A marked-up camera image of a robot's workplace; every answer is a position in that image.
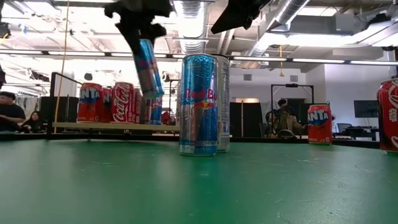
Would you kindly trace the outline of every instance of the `can lid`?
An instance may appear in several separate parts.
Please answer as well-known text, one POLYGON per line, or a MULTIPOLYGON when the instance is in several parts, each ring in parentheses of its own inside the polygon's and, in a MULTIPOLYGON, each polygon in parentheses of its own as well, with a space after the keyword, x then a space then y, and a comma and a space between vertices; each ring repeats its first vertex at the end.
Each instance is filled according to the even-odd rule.
POLYGON ((396 82, 398 82, 398 78, 392 78, 392 79, 390 79, 390 80, 386 80, 386 81, 382 82, 381 84, 383 85, 383 84, 385 84, 385 83, 387 83, 387 82, 391 82, 391 81, 396 81, 396 82))

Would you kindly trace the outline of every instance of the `coca-cola can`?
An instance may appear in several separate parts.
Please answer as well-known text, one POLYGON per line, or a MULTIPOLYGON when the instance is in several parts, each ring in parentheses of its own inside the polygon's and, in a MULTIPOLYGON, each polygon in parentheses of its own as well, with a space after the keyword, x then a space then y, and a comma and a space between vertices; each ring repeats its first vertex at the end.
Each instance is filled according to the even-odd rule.
POLYGON ((152 113, 152 100, 145 101, 145 118, 144 124, 150 124, 150 114, 152 113))
POLYGON ((398 153, 398 78, 381 84, 379 102, 380 148, 398 153))
POLYGON ((141 91, 137 88, 134 89, 134 96, 135 96, 134 104, 136 106, 136 109, 134 110, 135 120, 133 121, 133 123, 139 124, 140 113, 141 113, 141 101, 142 101, 141 91))
POLYGON ((127 123, 133 119, 134 87, 131 83, 117 82, 112 89, 112 122, 127 123))

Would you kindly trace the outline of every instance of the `red bull can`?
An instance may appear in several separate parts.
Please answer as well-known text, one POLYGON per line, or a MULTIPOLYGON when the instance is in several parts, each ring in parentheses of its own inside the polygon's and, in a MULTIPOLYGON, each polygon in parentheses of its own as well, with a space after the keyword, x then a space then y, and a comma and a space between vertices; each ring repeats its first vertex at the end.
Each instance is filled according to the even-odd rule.
POLYGON ((149 124, 161 125, 162 124, 162 96, 151 100, 150 121, 149 124))
POLYGON ((137 68, 142 96, 145 99, 154 99, 164 95, 154 48, 151 41, 147 39, 141 39, 139 45, 141 52, 139 55, 134 55, 134 63, 137 68))
POLYGON ((217 152, 229 150, 229 59, 224 55, 213 55, 218 60, 218 140, 217 152))
POLYGON ((206 54, 189 55, 182 62, 180 97, 180 153, 214 156, 217 153, 218 60, 206 54))

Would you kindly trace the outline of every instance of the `wooden shelf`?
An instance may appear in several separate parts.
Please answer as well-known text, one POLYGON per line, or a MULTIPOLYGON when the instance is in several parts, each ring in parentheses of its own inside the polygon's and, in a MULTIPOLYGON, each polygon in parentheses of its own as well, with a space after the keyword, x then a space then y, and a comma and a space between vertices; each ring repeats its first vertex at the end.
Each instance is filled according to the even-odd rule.
POLYGON ((179 126, 131 124, 131 123, 53 123, 55 128, 73 129, 129 129, 152 131, 180 131, 179 126))

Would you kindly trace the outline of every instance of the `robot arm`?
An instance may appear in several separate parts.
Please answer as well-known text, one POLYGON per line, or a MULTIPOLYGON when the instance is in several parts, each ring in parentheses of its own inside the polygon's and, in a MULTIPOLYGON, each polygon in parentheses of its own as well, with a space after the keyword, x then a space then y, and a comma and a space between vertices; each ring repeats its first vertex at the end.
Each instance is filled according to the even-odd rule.
POLYGON ((149 39, 154 45, 156 38, 166 35, 164 27, 151 23, 155 16, 169 17, 172 5, 169 0, 120 0, 105 7, 106 16, 112 18, 114 12, 120 15, 116 27, 132 52, 139 54, 139 39, 149 39))

